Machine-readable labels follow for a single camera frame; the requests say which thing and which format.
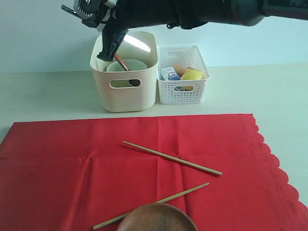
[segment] wall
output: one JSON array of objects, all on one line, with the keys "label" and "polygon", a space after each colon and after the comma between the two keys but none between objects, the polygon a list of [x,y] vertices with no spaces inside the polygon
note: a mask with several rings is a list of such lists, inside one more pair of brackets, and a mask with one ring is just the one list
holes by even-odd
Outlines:
[{"label": "wall", "polygon": [[[0,73],[90,70],[96,37],[60,9],[73,0],[4,0],[0,7]],[[255,27],[207,24],[192,31],[143,28],[159,45],[195,43],[208,66],[308,63],[308,22],[267,18]]]}]

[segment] red tablecloth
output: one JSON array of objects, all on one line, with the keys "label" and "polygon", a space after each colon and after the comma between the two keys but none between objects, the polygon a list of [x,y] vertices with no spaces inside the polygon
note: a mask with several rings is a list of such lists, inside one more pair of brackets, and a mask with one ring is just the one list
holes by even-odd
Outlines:
[{"label": "red tablecloth", "polygon": [[0,146],[0,230],[85,231],[209,181],[170,202],[200,231],[307,231],[308,210],[263,141],[252,115],[14,123]]}]

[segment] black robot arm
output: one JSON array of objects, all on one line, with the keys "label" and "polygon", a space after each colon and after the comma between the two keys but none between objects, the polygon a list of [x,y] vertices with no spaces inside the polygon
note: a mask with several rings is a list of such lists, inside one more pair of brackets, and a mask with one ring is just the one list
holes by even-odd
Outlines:
[{"label": "black robot arm", "polygon": [[75,0],[62,9],[103,34],[98,58],[112,61],[128,29],[167,25],[193,29],[208,22],[254,26],[266,16],[308,20],[308,0]]}]

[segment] wooden bowl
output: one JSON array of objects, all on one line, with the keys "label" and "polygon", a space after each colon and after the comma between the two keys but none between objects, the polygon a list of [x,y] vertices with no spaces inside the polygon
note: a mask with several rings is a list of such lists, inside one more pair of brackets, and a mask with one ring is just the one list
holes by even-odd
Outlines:
[{"label": "wooden bowl", "polygon": [[163,203],[140,206],[130,212],[117,231],[198,231],[180,209]]}]

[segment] table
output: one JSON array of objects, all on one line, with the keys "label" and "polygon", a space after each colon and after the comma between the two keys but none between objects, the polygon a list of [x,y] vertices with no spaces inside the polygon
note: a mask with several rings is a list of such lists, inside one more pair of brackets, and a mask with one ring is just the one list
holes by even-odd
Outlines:
[{"label": "table", "polygon": [[99,101],[91,72],[0,75],[0,141],[13,122],[132,116],[253,113],[299,200],[308,206],[308,64],[209,68],[202,104],[156,104],[111,113]]}]

